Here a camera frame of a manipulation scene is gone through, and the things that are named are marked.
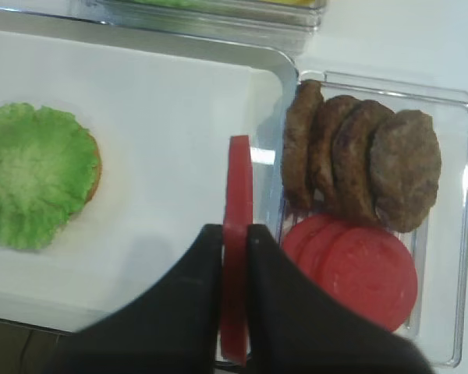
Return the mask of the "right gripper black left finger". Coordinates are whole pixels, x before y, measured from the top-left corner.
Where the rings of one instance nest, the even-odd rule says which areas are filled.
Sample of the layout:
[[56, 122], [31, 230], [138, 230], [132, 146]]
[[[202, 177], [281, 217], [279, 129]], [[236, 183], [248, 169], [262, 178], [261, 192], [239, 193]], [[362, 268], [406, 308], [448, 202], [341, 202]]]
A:
[[46, 373], [213, 373], [222, 300], [222, 227], [204, 225], [152, 288], [62, 341]]

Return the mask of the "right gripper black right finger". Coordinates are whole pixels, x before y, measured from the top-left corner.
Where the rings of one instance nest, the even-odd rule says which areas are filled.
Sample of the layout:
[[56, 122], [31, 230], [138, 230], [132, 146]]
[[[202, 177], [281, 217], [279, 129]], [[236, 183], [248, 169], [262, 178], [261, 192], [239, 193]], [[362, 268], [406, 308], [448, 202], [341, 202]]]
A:
[[312, 284], [262, 224], [246, 239], [248, 373], [432, 373], [409, 340]]

